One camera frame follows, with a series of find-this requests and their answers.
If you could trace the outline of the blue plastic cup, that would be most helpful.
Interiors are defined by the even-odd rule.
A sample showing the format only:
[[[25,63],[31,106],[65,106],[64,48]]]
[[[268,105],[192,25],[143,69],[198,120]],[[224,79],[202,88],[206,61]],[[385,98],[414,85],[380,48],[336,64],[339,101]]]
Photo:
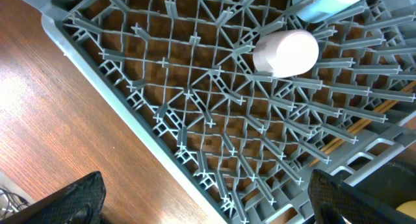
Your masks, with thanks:
[[[293,4],[301,0],[292,0]],[[319,23],[350,7],[360,0],[316,0],[297,13],[297,16],[308,23]]]

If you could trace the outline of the yellow plastic bowl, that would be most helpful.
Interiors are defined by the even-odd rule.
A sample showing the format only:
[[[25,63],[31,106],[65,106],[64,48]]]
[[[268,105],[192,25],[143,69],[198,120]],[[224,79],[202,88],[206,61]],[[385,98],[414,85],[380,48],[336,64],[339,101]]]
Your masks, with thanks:
[[[406,214],[412,218],[416,218],[416,201],[408,201],[396,208],[397,211]]]

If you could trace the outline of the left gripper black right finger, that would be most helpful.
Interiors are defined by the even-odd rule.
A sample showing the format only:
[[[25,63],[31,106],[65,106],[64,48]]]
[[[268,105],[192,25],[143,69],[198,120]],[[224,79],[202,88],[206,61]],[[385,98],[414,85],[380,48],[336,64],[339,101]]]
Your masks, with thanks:
[[[321,169],[313,170],[307,189],[318,224],[415,223],[399,212]]]

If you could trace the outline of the wooden chopstick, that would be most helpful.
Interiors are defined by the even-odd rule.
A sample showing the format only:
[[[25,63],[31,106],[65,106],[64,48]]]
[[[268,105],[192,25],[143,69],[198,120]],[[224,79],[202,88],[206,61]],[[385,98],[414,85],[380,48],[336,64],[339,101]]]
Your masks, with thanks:
[[[393,108],[399,101],[388,100],[384,101],[382,104],[378,105],[375,109],[375,113],[384,114],[391,108]],[[372,123],[372,120],[360,118],[354,123],[348,123],[346,131],[353,134],[354,136],[361,130],[363,130],[367,125]],[[319,150],[323,153],[329,154],[338,149],[345,140],[341,139],[340,137],[331,136],[330,141],[324,145],[324,141],[316,141],[313,143],[313,146],[316,146]]]
[[[401,92],[410,93],[413,90],[414,87],[415,87],[415,81],[412,81],[407,86],[405,86],[403,89],[401,89]],[[395,100],[384,101],[382,104],[380,104],[379,106],[377,106],[374,109],[374,112],[378,113],[378,114],[384,114],[387,110],[390,110],[397,103],[398,103],[398,101],[395,101]],[[347,129],[347,132],[352,133],[352,134],[356,134],[360,130],[364,129],[370,123],[372,123],[372,120],[360,119],[359,121],[354,123],[351,127],[349,127]],[[328,144],[326,144],[321,149],[321,151],[323,153],[325,153],[326,155],[328,155],[331,152],[333,152],[334,150],[336,150],[337,148],[339,148],[344,142],[345,142],[345,140],[341,139],[340,137],[336,137],[332,141],[330,141]]]

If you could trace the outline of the grey dishwasher rack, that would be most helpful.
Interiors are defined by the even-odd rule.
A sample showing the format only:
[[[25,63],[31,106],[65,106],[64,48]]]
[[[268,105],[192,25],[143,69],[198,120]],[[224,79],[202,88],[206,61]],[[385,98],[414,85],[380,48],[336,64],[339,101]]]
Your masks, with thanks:
[[[23,0],[48,36],[202,207],[226,223],[313,217],[314,169],[355,186],[415,141],[415,0],[360,0],[319,23],[316,0]],[[273,32],[304,30],[316,64],[257,71]],[[374,109],[399,101],[384,114]],[[348,123],[372,123],[355,136]],[[326,155],[313,143],[345,140]]]

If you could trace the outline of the pink plastic cup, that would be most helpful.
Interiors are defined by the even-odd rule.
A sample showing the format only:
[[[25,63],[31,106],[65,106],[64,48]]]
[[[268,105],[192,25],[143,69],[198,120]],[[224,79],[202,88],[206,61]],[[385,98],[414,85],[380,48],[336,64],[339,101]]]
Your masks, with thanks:
[[[259,39],[253,50],[257,71],[287,78],[308,72],[319,57],[317,39],[304,30],[273,32]]]

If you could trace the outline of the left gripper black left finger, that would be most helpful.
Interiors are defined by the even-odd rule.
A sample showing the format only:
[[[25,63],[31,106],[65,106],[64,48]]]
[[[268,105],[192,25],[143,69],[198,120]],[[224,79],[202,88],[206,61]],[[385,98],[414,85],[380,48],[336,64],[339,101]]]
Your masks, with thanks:
[[[5,218],[1,224],[100,224],[106,193],[102,174],[94,171]]]

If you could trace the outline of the round black tray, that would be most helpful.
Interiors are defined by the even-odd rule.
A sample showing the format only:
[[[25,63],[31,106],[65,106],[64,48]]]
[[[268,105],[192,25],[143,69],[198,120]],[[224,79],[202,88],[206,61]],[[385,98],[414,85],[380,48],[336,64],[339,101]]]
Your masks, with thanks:
[[[391,160],[356,185],[361,192],[392,208],[415,200],[415,165]]]

